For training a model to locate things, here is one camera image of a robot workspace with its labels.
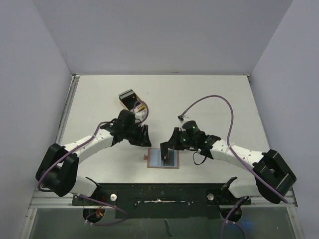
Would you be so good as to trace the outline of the tan leather card holder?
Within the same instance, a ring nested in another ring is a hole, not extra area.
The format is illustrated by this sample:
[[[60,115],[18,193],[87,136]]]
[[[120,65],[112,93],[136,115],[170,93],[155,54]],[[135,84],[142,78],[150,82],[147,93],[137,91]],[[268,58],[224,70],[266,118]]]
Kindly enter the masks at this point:
[[[147,162],[147,168],[159,168],[159,169],[179,169],[179,151],[175,150],[175,168],[168,168],[163,166],[163,160],[161,160],[159,148],[149,148],[148,153],[144,155],[144,160]]]

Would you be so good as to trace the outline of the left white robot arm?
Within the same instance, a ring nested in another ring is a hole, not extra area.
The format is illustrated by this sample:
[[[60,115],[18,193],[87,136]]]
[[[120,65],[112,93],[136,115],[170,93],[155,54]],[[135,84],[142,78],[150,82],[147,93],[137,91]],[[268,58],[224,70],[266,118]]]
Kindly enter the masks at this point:
[[[59,197],[68,193],[82,195],[91,205],[100,202],[102,193],[92,179],[78,175],[78,166],[97,152],[123,140],[140,147],[151,147],[148,112],[121,110],[118,117],[100,122],[95,131],[72,143],[49,146],[35,175],[41,192],[53,192]]]

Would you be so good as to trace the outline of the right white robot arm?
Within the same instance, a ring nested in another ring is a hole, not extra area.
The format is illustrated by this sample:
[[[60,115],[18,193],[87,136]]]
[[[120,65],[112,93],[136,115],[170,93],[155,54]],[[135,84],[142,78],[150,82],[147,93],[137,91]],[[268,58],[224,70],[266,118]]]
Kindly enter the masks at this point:
[[[222,198],[229,204],[244,196],[262,196],[274,204],[286,203],[285,196],[297,180],[277,151],[253,151],[230,144],[201,131],[193,120],[175,127],[170,139],[160,144],[162,160],[168,160],[170,149],[194,151],[204,158],[224,161],[250,172],[254,176],[252,180],[236,178],[223,189]]]

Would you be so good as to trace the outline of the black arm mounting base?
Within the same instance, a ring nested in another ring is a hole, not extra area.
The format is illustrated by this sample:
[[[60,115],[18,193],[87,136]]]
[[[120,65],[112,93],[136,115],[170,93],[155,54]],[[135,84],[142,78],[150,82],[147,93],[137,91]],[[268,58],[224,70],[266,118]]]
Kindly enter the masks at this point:
[[[218,219],[239,201],[223,183],[102,183],[92,198],[122,209],[116,219]]]

